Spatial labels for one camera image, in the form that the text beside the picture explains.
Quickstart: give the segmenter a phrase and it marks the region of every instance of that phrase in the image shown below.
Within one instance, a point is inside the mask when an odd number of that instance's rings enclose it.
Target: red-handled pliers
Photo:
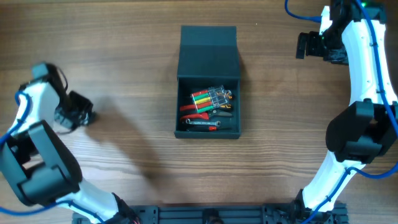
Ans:
[[[180,118],[180,121],[185,120],[185,119],[195,119],[195,118],[209,120],[213,116],[232,117],[232,114],[229,112],[222,111],[222,110],[211,110],[211,111],[209,111],[209,113],[203,112],[200,114],[190,114],[190,115],[182,116]]]
[[[206,107],[206,106],[211,106],[211,102],[199,104],[198,105],[198,109]],[[186,106],[181,106],[180,107],[180,111],[196,110],[196,109],[197,108],[195,107],[195,105],[186,105]],[[232,110],[232,106],[231,105],[220,105],[220,109],[222,109],[222,110]]]

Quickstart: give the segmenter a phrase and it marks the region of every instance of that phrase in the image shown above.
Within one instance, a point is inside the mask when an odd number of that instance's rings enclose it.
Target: red screwdriver handle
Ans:
[[[205,108],[205,107],[211,106],[211,105],[213,105],[213,103],[210,101],[210,102],[206,102],[206,103],[201,103],[201,104],[197,105],[197,107],[198,107],[198,109],[202,109],[202,108]]]
[[[207,92],[208,92],[208,90],[202,90],[202,91],[199,91],[199,92],[196,92],[196,93],[192,93],[192,96],[193,97],[199,96],[199,95],[205,94]]]
[[[186,119],[205,119],[209,120],[209,115],[206,112],[200,113],[200,114],[190,114],[190,115],[185,115],[180,118],[180,121],[186,120]]]

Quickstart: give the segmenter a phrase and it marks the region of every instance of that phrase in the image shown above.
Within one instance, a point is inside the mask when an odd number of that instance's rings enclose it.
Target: black box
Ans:
[[[241,106],[239,54],[236,45],[236,27],[182,26],[180,58],[178,61],[176,138],[238,139],[241,135]],[[213,132],[187,131],[180,122],[183,115],[179,108],[193,104],[190,94],[224,85],[231,90],[233,100],[232,118],[213,117],[210,121],[221,121],[231,129]]]

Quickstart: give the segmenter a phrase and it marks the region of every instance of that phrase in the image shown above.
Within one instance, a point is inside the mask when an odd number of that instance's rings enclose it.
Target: wood grain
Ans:
[[[318,25],[286,15],[283,1],[131,1],[0,5],[0,129],[16,114],[13,94],[46,60],[70,89],[92,100],[99,120],[62,136],[84,176],[131,205],[289,202],[326,154],[328,123],[349,103],[348,67],[295,59],[300,32]],[[398,16],[387,4],[387,58],[398,85]],[[314,15],[327,0],[294,0]],[[242,127],[237,141],[175,139],[181,25],[237,26]],[[398,160],[394,145],[366,171]],[[356,176],[340,195],[350,223],[394,223],[398,177]],[[0,205],[26,210],[0,175]],[[3,224],[69,223],[62,209]]]

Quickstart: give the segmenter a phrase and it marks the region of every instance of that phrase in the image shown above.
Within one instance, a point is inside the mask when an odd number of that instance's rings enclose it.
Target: red handle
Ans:
[[[205,108],[207,106],[211,106],[212,104],[213,103],[210,101],[210,102],[206,102],[206,103],[201,103],[201,104],[197,105],[197,107],[198,107],[198,109],[201,109],[201,108]]]
[[[180,121],[183,121],[185,119],[205,119],[209,120],[209,115],[206,112],[200,113],[200,114],[190,114],[190,115],[185,115],[180,118]]]
[[[193,96],[193,97],[199,96],[199,95],[202,95],[202,94],[207,93],[207,91],[208,91],[208,90],[202,90],[202,91],[199,91],[199,92],[196,92],[196,93],[192,93],[192,96]]]
[[[195,105],[187,105],[187,106],[181,106],[180,111],[186,111],[186,110],[196,110],[197,108]]]

